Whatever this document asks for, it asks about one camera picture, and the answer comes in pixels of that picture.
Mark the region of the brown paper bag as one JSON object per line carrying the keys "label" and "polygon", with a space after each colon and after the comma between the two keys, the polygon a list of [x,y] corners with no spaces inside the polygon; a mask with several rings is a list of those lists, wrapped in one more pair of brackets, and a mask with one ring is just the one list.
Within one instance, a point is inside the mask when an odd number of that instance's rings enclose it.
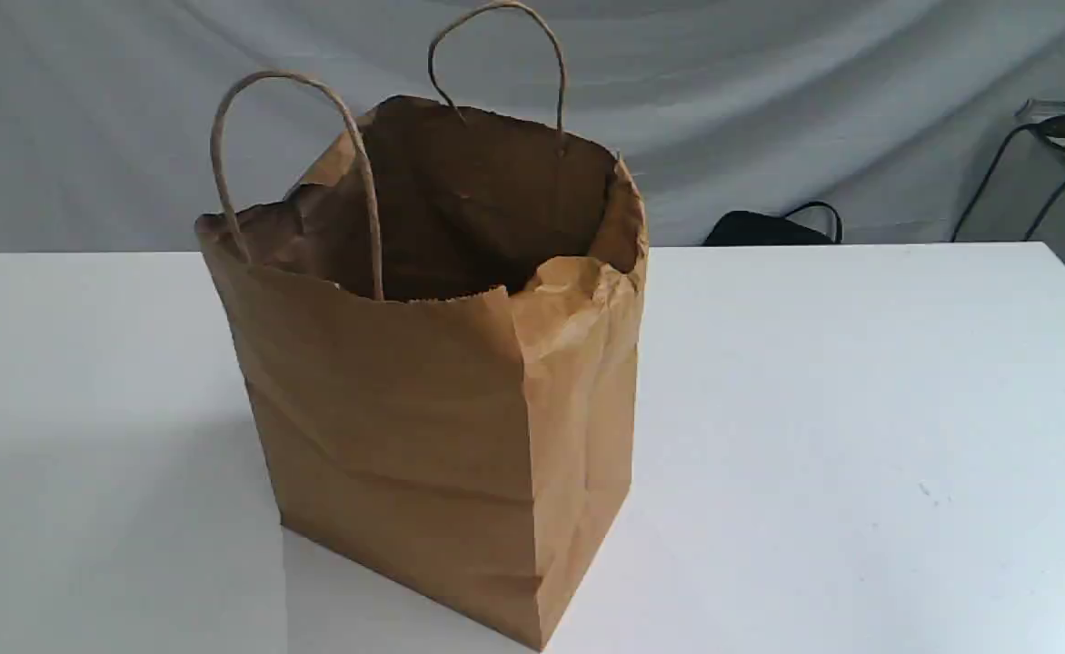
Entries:
{"label": "brown paper bag", "polygon": [[[355,116],[302,73],[222,95],[222,210],[195,223],[288,530],[542,651],[632,484],[649,257],[625,161],[553,124],[396,95]],[[279,202],[237,210],[228,111],[260,80],[344,130]]]}

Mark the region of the white backdrop cloth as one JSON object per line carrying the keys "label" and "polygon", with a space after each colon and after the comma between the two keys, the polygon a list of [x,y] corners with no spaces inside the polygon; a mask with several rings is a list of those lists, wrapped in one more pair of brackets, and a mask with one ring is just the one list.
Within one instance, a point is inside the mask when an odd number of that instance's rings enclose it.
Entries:
{"label": "white backdrop cloth", "polygon": [[[0,252],[192,250],[230,84],[429,98],[474,1],[0,1]],[[566,128],[625,158],[658,245],[820,199],[853,242],[947,236],[1028,98],[1065,99],[1065,1],[535,1]]]}

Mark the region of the black object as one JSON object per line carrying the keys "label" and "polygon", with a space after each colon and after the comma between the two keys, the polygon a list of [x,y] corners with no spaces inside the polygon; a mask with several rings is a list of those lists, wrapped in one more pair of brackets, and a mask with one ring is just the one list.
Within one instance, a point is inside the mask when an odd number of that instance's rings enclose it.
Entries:
{"label": "black object", "polygon": [[[794,223],[794,215],[824,210],[831,216],[826,233]],[[779,215],[750,211],[730,211],[714,225],[702,247],[821,247],[843,242],[843,220],[839,211],[826,202],[807,202]]]}

